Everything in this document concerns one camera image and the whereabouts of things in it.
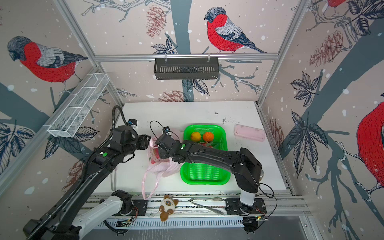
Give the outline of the orange fruit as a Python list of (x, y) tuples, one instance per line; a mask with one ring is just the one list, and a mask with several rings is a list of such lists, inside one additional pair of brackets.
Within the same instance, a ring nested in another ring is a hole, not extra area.
[(214, 140), (214, 134), (212, 132), (206, 132), (203, 134), (204, 142), (212, 142)]

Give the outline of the pink plastic bag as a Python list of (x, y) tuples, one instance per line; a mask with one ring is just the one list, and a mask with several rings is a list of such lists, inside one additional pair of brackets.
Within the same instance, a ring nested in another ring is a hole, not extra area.
[[(149, 200), (159, 186), (161, 178), (167, 178), (176, 173), (179, 173), (183, 164), (178, 164), (172, 161), (172, 158), (164, 159), (160, 157), (160, 147), (155, 144), (157, 138), (153, 137), (149, 143), (149, 166), (143, 176), (142, 180), (142, 196), (144, 200)], [(149, 173), (155, 175), (155, 186), (152, 191), (147, 195), (145, 190), (145, 183)]]

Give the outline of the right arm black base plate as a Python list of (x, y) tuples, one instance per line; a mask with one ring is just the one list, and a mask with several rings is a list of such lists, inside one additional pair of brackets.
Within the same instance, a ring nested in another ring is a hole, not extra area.
[(241, 203), (240, 199), (226, 199), (225, 211), (228, 215), (246, 217), (248, 215), (266, 215), (266, 205), (262, 198), (255, 198), (254, 204), (250, 207)]

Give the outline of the brown white plush toy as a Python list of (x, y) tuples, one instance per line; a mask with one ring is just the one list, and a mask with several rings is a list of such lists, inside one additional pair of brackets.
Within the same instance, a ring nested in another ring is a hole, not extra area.
[(165, 222), (169, 218), (169, 216), (175, 212), (178, 203), (178, 199), (173, 199), (169, 195), (164, 196), (159, 207), (160, 219), (162, 222)]

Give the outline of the metal tongs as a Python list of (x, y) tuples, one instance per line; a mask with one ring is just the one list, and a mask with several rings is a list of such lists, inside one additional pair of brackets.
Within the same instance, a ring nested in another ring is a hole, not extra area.
[(204, 208), (204, 209), (206, 209), (206, 210), (209, 210), (209, 211), (211, 211), (211, 212), (217, 214), (218, 216), (223, 216), (223, 215), (224, 215), (223, 212), (221, 212), (221, 211), (219, 211), (219, 210), (216, 210), (216, 209), (214, 209), (214, 208), (211, 208), (211, 207), (209, 207), (209, 206), (201, 205), (201, 204), (197, 203), (196, 200), (197, 200), (197, 199), (192, 198), (192, 199), (189, 199), (189, 202), (190, 202), (191, 204), (195, 205), (195, 206), (198, 206), (198, 207), (200, 207), (200, 208)]

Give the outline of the green plastic basket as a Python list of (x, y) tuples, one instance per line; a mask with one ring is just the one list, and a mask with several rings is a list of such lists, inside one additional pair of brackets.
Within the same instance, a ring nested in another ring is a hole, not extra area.
[[(219, 150), (226, 151), (227, 135), (225, 130), (217, 125), (190, 125), (184, 130), (184, 140), (190, 140), (191, 134), (198, 132), (203, 136), (206, 132), (214, 134), (214, 140), (221, 143)], [(218, 167), (201, 163), (185, 163), (180, 170), (181, 179), (189, 185), (225, 185), (231, 173)]]

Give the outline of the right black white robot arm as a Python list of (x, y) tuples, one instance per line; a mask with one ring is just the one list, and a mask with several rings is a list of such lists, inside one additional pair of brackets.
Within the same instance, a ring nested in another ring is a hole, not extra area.
[(202, 163), (231, 172), (241, 189), (240, 202), (248, 207), (254, 205), (263, 166), (250, 150), (222, 151), (189, 140), (180, 142), (167, 134), (159, 136), (155, 144), (161, 157), (170, 157), (179, 164)]

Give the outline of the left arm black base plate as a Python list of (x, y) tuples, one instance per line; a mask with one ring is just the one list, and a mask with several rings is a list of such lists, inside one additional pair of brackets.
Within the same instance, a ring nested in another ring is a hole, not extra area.
[(145, 216), (147, 212), (147, 200), (132, 200), (132, 210), (129, 216)]

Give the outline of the red dragon fruit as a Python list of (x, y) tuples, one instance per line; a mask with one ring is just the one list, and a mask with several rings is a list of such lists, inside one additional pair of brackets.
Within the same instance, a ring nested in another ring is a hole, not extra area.
[(213, 148), (213, 149), (220, 149), (221, 143), (218, 141), (210, 141), (210, 142), (200, 142), (200, 144), (204, 147)]

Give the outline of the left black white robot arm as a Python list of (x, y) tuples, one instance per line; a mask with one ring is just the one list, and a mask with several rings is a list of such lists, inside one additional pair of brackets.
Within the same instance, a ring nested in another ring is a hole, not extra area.
[(80, 240), (100, 222), (115, 214), (122, 201), (111, 197), (85, 217), (78, 213), (99, 184), (128, 155), (146, 150), (151, 137), (138, 135), (131, 126), (119, 126), (84, 162), (82, 175), (70, 190), (40, 219), (23, 228), (28, 240)]

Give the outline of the yellow mango fruit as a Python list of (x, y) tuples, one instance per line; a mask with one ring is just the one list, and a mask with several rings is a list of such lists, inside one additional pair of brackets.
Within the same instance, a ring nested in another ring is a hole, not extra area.
[(200, 133), (198, 132), (193, 132), (191, 134), (191, 141), (195, 142), (195, 143), (199, 143), (202, 139), (202, 136)]

